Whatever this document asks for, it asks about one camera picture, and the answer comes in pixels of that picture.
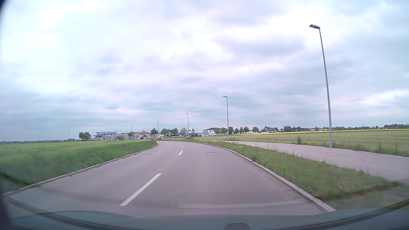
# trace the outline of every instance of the cloudy sky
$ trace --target cloudy sky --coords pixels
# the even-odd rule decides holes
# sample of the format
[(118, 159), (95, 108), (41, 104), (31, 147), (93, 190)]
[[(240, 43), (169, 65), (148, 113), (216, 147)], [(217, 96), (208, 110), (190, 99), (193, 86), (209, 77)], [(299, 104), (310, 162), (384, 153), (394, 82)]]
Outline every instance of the cloudy sky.
[(409, 120), (409, 2), (39, 1), (1, 12), (5, 140)]

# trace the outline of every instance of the asphalt road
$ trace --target asphalt road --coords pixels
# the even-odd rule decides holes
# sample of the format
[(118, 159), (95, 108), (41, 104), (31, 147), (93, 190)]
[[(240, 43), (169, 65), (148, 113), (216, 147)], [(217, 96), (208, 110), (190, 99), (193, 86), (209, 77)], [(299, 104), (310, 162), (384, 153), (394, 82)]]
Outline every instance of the asphalt road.
[[(321, 213), (253, 163), (228, 150), (158, 142), (148, 151), (10, 197), (44, 211), (128, 216)], [(11, 216), (26, 215), (9, 205)]]
[(409, 157), (369, 153), (349, 149), (303, 144), (231, 141), (238, 144), (273, 149), (339, 167), (362, 170), (373, 176), (409, 183)]

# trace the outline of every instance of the road curb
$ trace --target road curb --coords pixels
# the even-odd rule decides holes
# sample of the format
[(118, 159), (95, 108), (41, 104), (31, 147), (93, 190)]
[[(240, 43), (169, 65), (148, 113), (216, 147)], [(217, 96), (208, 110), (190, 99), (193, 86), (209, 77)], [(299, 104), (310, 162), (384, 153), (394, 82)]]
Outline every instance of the road curb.
[(245, 158), (246, 160), (248, 160), (248, 161), (254, 163), (255, 165), (257, 165), (257, 166), (259, 166), (260, 168), (262, 168), (263, 170), (269, 172), (269, 173), (270, 173), (272, 176), (274, 176), (275, 178), (277, 178), (277, 179), (281, 180), (282, 182), (284, 182), (286, 185), (289, 186), (289, 188), (291, 189), (291, 191), (296, 192), (297, 194), (299, 194), (300, 196), (302, 196), (302, 197), (305, 198), (306, 200), (309, 200), (309, 201), (315, 203), (315, 204), (317, 205), (317, 207), (318, 207), (321, 211), (323, 211), (323, 212), (333, 212), (333, 211), (336, 211), (336, 209), (334, 209), (333, 207), (329, 206), (328, 204), (326, 204), (325, 202), (321, 201), (320, 199), (314, 197), (313, 195), (307, 193), (306, 191), (304, 191), (304, 190), (301, 189), (300, 187), (296, 186), (295, 184), (291, 183), (290, 181), (288, 181), (288, 180), (285, 179), (284, 177), (282, 177), (282, 176), (276, 174), (275, 172), (271, 171), (270, 169), (264, 167), (263, 165), (261, 165), (261, 164), (255, 162), (255, 161), (253, 161), (252, 159), (250, 159), (250, 158), (248, 158), (248, 157), (246, 157), (246, 156), (241, 155), (240, 153), (237, 153), (237, 152), (235, 152), (235, 151), (233, 151), (233, 150), (231, 150), (231, 149), (227, 149), (227, 148), (225, 148), (225, 147), (220, 147), (220, 146), (213, 145), (213, 144), (200, 143), (200, 142), (194, 142), (194, 143), (207, 144), (207, 145), (210, 145), (210, 146), (219, 147), (219, 148), (222, 148), (222, 149), (226, 149), (226, 150), (228, 150), (228, 151), (230, 151), (230, 152), (233, 152), (233, 153), (235, 153), (235, 154), (237, 154), (237, 155), (239, 155), (239, 156)]
[(127, 157), (132, 156), (132, 155), (136, 155), (136, 154), (141, 153), (141, 152), (143, 152), (143, 151), (147, 151), (147, 150), (153, 149), (153, 148), (155, 148), (155, 147), (157, 147), (157, 146), (158, 146), (158, 143), (156, 142), (156, 145), (153, 146), (153, 147), (151, 147), (151, 148), (149, 148), (149, 149), (145, 149), (145, 150), (142, 150), (142, 151), (139, 151), (139, 152), (136, 152), (136, 153), (131, 153), (131, 154), (128, 154), (128, 155), (126, 155), (126, 156), (122, 156), (122, 157), (120, 157), (120, 158), (116, 158), (116, 159), (113, 159), (113, 160), (109, 160), (109, 161), (106, 161), (106, 162), (101, 163), (101, 164), (98, 164), (98, 165), (90, 166), (90, 167), (88, 167), (88, 168), (84, 168), (84, 169), (80, 169), (80, 170), (78, 170), (78, 171), (70, 172), (70, 173), (65, 174), (65, 175), (62, 175), (62, 176), (57, 176), (57, 177), (54, 177), (54, 178), (51, 178), (51, 179), (48, 179), (48, 180), (45, 180), (45, 181), (41, 181), (41, 182), (38, 182), (38, 183), (35, 183), (35, 184), (32, 184), (32, 185), (28, 185), (28, 186), (26, 186), (26, 187), (22, 187), (22, 188), (20, 188), (20, 189), (14, 190), (14, 191), (10, 191), (10, 192), (3, 193), (3, 195), (5, 195), (5, 196), (10, 196), (10, 195), (13, 195), (13, 194), (22, 192), (22, 191), (26, 191), (26, 190), (33, 189), (33, 188), (36, 188), (36, 187), (40, 187), (40, 186), (42, 186), (42, 185), (44, 185), (44, 184), (47, 184), (47, 183), (50, 183), (50, 182), (53, 182), (53, 181), (56, 181), (56, 180), (60, 180), (60, 179), (63, 179), (63, 178), (65, 178), (65, 177), (69, 177), (69, 176), (72, 176), (72, 175), (75, 175), (75, 174), (78, 174), (78, 173), (81, 173), (81, 172), (84, 172), (84, 171), (88, 171), (88, 170), (90, 170), (90, 169), (98, 168), (98, 167), (100, 167), (100, 166), (102, 166), (102, 165), (106, 165), (106, 164), (108, 164), (108, 163), (111, 163), (111, 162), (114, 162), (114, 161), (117, 161), (117, 160), (120, 160), (120, 159), (124, 159), (124, 158), (127, 158)]

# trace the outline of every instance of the windshield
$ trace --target windshield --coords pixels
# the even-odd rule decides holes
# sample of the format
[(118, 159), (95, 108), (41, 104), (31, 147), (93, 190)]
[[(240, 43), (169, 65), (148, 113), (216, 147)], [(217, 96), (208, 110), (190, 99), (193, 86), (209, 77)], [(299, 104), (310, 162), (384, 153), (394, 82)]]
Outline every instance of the windshield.
[(6, 1), (0, 182), (10, 217), (313, 218), (402, 204), (408, 10)]

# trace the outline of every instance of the white house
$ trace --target white house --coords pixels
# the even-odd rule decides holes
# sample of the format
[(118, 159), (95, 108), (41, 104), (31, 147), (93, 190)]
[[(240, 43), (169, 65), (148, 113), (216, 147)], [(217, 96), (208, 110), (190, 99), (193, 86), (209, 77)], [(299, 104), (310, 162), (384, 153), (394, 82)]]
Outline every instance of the white house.
[(208, 136), (217, 135), (217, 134), (214, 132), (214, 129), (215, 129), (214, 127), (211, 127), (211, 128), (209, 128), (209, 129), (204, 129), (203, 131), (209, 133)]

